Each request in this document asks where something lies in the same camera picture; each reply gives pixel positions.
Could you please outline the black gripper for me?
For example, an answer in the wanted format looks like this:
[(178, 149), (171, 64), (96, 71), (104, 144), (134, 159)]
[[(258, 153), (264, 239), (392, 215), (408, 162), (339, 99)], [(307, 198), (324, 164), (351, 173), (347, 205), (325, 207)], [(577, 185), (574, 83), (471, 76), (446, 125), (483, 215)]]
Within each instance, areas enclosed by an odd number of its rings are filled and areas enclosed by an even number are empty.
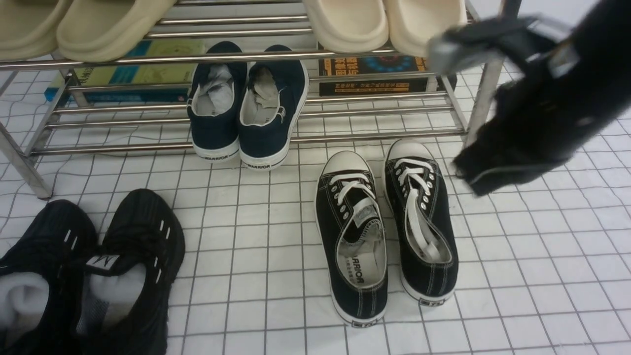
[(495, 98), (495, 116), (454, 160), (457, 176), (477, 196), (565, 164), (617, 117), (617, 74), (579, 63), (556, 77), (540, 60)]

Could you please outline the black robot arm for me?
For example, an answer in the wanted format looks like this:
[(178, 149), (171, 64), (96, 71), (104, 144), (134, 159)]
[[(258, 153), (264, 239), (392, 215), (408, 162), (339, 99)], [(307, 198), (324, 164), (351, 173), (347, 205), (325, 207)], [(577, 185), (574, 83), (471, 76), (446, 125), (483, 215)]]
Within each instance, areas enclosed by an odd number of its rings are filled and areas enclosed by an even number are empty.
[(601, 0), (559, 42), (532, 28), (534, 16), (445, 33), (464, 49), (504, 55), (523, 74), (498, 87), (495, 115), (453, 161), (475, 195), (558, 168), (629, 108), (630, 13), (628, 0)]

